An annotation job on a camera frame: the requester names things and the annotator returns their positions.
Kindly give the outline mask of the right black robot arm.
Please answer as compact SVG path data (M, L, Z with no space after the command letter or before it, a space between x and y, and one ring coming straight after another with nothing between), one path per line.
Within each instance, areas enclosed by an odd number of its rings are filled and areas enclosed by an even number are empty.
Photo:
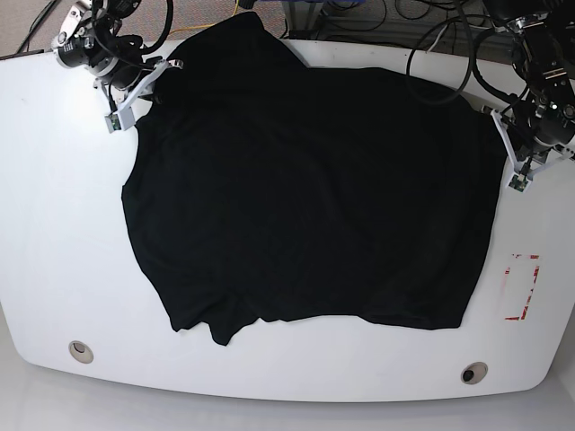
M52 41L61 66L82 66L94 76L94 87L102 90L109 104L105 122L111 133L134 127L133 103L151 101L161 75L184 67L180 59L153 55L172 28L172 1L166 3L163 30L152 45L147 46L140 36L119 33L122 21L139 5L138 1L78 1Z

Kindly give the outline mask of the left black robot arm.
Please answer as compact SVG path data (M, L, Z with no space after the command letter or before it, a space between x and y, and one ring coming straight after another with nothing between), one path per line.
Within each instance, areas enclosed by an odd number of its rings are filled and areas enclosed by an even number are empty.
M508 186L524 192L535 176L574 158L574 3L572 1L486 1L484 18L491 27L473 35L460 2L457 15L444 21L463 25L468 62L464 79L505 102L490 115L513 168ZM489 84L477 64L477 52L489 37L506 32L512 41L511 65L524 91L506 93Z

